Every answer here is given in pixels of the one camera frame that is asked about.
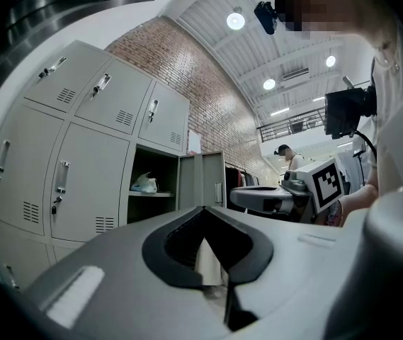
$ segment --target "clothing rack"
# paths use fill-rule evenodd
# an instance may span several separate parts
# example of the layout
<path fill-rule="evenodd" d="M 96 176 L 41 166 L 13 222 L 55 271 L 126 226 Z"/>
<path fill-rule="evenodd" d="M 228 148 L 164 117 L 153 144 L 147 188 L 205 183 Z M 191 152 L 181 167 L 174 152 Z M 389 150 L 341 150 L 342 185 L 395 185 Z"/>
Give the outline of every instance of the clothing rack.
<path fill-rule="evenodd" d="M 226 165 L 233 166 L 233 167 L 235 167 L 235 168 L 237 168 L 237 169 L 239 169 L 239 170 L 242 170 L 243 172 L 246 172 L 246 169 L 243 169 L 243 168 L 241 168 L 240 166 L 237 166 L 237 165 L 231 164 L 231 163 L 226 162 L 226 161 L 225 161 L 225 164 L 226 164 Z"/>

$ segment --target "brick wall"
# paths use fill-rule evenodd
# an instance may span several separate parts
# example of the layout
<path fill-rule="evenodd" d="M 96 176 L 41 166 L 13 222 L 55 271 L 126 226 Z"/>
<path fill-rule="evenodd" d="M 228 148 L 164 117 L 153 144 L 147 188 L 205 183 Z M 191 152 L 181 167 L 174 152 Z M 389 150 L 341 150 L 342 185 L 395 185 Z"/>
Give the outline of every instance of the brick wall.
<path fill-rule="evenodd" d="M 202 135 L 203 152 L 223 150 L 225 161 L 245 168 L 262 183 L 278 180 L 261 157 L 249 105 L 221 66 L 184 29 L 168 18 L 155 18 L 106 50 L 190 100 L 188 127 Z"/>

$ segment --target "white ceiling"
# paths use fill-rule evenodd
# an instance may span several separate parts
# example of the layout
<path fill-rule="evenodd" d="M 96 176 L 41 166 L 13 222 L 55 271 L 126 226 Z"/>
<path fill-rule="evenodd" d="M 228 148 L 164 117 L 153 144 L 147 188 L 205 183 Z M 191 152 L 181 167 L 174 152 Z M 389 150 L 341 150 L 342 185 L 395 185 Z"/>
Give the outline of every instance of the white ceiling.
<path fill-rule="evenodd" d="M 286 31 L 283 24 L 278 24 L 274 35 L 267 35 L 254 15 L 260 1 L 273 4 L 273 0 L 174 0 L 164 15 L 185 28 L 214 56 L 246 97 L 257 123 L 265 125 L 321 108 L 324 102 L 314 103 L 313 98 L 346 88 L 341 78 L 360 52 L 351 54 L 348 38 L 327 34 L 301 38 Z M 226 24 L 236 6 L 242 8 L 246 20 L 241 30 L 232 30 Z M 336 57 L 332 68 L 325 63 L 329 55 Z M 309 81 L 290 89 L 279 86 L 283 74 L 301 68 L 309 68 Z M 277 86 L 266 91 L 263 83 L 269 78 L 274 78 Z M 270 116 L 286 107 L 290 107 L 287 113 Z"/>

